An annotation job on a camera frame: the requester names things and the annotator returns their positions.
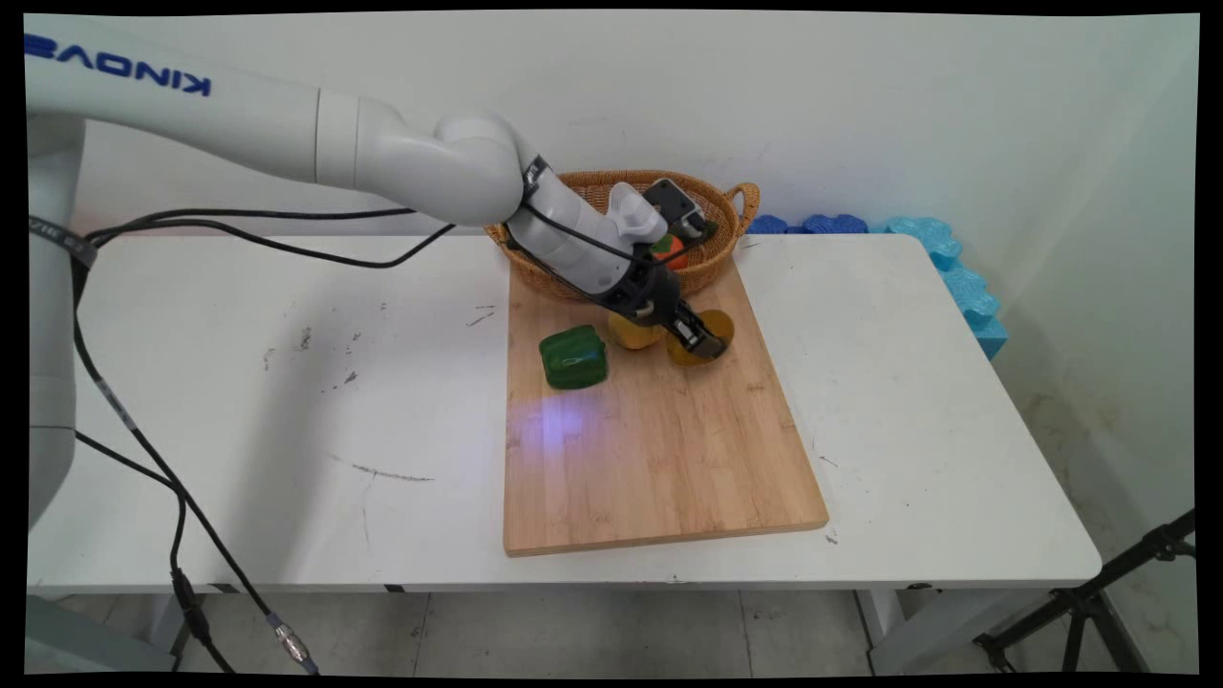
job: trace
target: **black tripod stand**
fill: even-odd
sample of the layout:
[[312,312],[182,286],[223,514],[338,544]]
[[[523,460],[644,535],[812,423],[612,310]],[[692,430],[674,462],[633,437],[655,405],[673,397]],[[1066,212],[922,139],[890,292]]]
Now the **black tripod stand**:
[[1117,620],[1104,606],[1101,593],[1119,578],[1147,563],[1151,560],[1170,562],[1181,555],[1197,560],[1197,549],[1185,543],[1195,530],[1194,512],[1189,510],[1177,521],[1161,525],[1142,536],[1137,545],[1125,550],[1106,563],[1099,576],[1077,588],[1063,588],[1053,591],[1053,600],[1035,612],[1016,621],[1010,628],[998,635],[981,634],[974,643],[980,645],[989,664],[1000,672],[1014,672],[1015,667],[1007,660],[1007,648],[1057,621],[1070,612],[1070,632],[1066,638],[1066,653],[1062,660],[1062,671],[1075,671],[1079,666],[1079,649],[1082,646],[1084,627],[1090,618],[1099,631],[1099,638],[1108,648],[1119,671],[1142,671],[1142,665],[1135,656]]

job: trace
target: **kinova logo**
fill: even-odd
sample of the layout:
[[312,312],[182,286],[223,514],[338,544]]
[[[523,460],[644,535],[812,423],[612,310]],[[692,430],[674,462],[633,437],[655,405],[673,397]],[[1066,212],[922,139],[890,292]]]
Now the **kinova logo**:
[[56,62],[79,62],[89,70],[103,73],[135,78],[136,81],[150,81],[164,88],[181,90],[182,93],[198,93],[208,98],[212,93],[213,81],[199,78],[183,71],[169,67],[157,68],[148,62],[132,60],[114,53],[98,53],[91,57],[89,53],[79,45],[68,45],[64,50],[59,44],[45,35],[26,34],[26,54],[35,57],[45,57]]

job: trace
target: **white table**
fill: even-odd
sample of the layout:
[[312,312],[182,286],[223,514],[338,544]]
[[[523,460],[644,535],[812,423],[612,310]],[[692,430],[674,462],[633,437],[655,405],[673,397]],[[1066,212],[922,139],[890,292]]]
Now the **white table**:
[[[389,258],[417,240],[291,241]],[[487,237],[443,238],[390,270],[230,237],[120,240],[81,321],[260,590],[857,589],[887,673],[1099,571],[917,241],[747,236],[735,260],[832,516],[821,530],[506,557],[509,266]],[[77,381],[78,428],[152,467],[79,367]],[[175,513],[163,486],[78,446],[29,534],[27,593],[169,591]],[[197,589],[236,585],[188,524]],[[964,590],[896,626],[885,591],[922,583]]]

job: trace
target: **green bell pepper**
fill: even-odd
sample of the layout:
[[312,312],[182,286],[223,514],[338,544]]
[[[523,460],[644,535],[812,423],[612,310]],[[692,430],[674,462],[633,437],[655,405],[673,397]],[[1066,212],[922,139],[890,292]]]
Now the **green bell pepper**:
[[555,390],[581,390],[608,378],[607,346],[588,324],[543,337],[539,357],[544,378]]

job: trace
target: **wicker basket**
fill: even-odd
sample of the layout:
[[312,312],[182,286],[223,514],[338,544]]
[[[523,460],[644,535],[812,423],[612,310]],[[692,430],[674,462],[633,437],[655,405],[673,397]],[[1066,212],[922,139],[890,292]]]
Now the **wicker basket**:
[[[723,193],[700,178],[663,170],[586,171],[565,172],[558,176],[560,181],[565,182],[565,186],[576,191],[600,213],[607,211],[608,194],[619,181],[629,182],[638,192],[645,192],[659,177],[664,176],[679,183],[680,188],[701,205],[706,219],[718,222],[718,231],[708,241],[686,253],[689,264],[675,270],[680,277],[680,292],[685,295],[704,288],[722,274],[722,270],[730,262],[730,252],[734,251],[735,242],[747,231],[747,225],[752,224],[752,218],[756,216],[756,209],[759,208],[761,203],[761,191],[755,183],[739,183]],[[735,211],[733,202],[735,194],[739,193],[744,196],[742,215]],[[486,226],[484,231],[493,241],[497,241],[505,255],[510,258],[519,276],[532,287],[561,298],[582,297],[539,269],[519,251],[506,248],[505,242],[510,232],[504,224]]]

